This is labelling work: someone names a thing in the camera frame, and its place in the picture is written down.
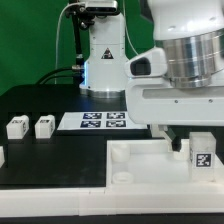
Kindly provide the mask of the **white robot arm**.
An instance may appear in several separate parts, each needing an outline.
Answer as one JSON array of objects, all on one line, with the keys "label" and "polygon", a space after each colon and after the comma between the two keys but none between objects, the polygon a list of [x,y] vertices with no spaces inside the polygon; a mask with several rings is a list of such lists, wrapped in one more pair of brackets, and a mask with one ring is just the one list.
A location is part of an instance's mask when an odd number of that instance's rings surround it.
[{"label": "white robot arm", "polygon": [[125,17],[109,0],[88,0],[89,58],[81,92],[124,96],[131,120],[157,130],[173,150],[181,147],[174,126],[224,125],[224,0],[139,0],[154,24],[154,46],[126,57]]}]

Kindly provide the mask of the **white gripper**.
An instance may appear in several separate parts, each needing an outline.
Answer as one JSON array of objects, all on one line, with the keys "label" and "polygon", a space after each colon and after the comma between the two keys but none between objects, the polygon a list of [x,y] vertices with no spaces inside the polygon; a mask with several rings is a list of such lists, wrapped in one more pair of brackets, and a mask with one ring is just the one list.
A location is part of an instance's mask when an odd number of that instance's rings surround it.
[{"label": "white gripper", "polygon": [[137,78],[126,88],[127,112],[137,124],[156,124],[174,152],[181,138],[170,126],[224,126],[224,87],[169,88],[161,81]]}]

